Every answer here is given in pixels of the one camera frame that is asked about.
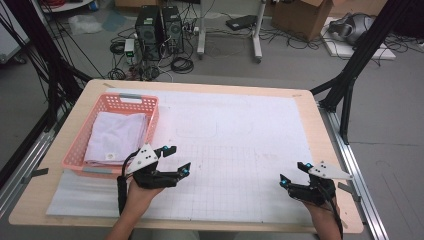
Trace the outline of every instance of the white bracket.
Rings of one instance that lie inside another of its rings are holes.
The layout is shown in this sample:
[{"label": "white bracket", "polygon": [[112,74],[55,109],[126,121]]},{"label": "white bracket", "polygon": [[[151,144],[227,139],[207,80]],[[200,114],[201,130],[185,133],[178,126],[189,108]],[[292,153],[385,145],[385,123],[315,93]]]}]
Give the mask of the white bracket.
[{"label": "white bracket", "polygon": [[126,173],[130,174],[139,169],[144,168],[154,162],[158,161],[155,151],[150,144],[146,143],[138,152],[137,156],[134,157],[130,166],[128,166]]},{"label": "white bracket", "polygon": [[324,163],[323,161],[309,169],[308,173],[325,179],[353,179],[352,175],[343,172],[335,166]]}]

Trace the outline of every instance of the box flap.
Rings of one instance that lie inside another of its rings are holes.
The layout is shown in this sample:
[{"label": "box flap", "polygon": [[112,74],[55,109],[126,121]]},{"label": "box flap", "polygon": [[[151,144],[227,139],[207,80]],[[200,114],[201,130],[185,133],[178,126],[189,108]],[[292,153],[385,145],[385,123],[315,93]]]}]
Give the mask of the box flap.
[{"label": "box flap", "polygon": [[[324,0],[302,0],[302,2],[311,4],[312,6],[318,7]],[[346,0],[331,0],[334,6],[338,6]]]}]

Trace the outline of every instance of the white plastic bag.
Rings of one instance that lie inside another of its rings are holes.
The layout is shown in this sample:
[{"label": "white plastic bag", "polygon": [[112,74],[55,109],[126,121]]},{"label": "white plastic bag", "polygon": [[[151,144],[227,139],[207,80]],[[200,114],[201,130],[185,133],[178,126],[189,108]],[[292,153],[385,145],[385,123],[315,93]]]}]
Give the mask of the white plastic bag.
[{"label": "white plastic bag", "polygon": [[72,35],[96,33],[102,30],[102,25],[91,15],[76,15],[68,19]]}]

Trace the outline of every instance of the wooden table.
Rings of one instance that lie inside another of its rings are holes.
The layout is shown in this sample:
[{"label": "wooden table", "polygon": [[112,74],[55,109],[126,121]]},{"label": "wooden table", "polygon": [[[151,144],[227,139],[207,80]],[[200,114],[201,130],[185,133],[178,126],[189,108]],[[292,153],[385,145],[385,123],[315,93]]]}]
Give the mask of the wooden table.
[{"label": "wooden table", "polygon": [[[46,210],[50,205],[58,186],[63,169],[61,161],[83,125],[92,105],[98,96],[108,88],[148,89],[159,91],[184,91],[197,93],[226,93],[257,96],[275,96],[293,98],[302,119],[306,138],[314,162],[325,159],[327,163],[339,165],[327,130],[318,111],[312,94],[307,90],[274,89],[257,87],[237,87],[218,85],[197,85],[156,82],[129,82],[113,80],[90,81],[74,109],[68,116],[62,129],[52,143],[41,162],[39,169],[49,168],[47,175],[34,177],[28,184],[17,205],[12,211],[9,221],[17,225],[38,226],[103,226],[111,227],[116,218],[48,216]],[[345,233],[360,233],[363,230],[356,205],[351,195],[337,190],[341,218],[344,221]],[[137,224],[140,228],[152,229],[193,229],[215,231],[273,231],[273,232],[314,232],[308,226],[285,224],[259,224],[237,222],[202,222],[175,220],[142,219]]]}]

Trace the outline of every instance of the computer tower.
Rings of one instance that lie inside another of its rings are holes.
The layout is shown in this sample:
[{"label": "computer tower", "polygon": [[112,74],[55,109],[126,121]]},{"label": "computer tower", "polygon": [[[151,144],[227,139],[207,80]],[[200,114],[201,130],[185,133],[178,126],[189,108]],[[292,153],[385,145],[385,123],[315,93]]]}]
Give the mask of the computer tower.
[{"label": "computer tower", "polygon": [[160,8],[156,5],[143,5],[135,23],[143,60],[161,59],[160,46],[164,41]]},{"label": "computer tower", "polygon": [[168,53],[183,53],[183,25],[178,8],[176,6],[163,7],[162,16]]}]

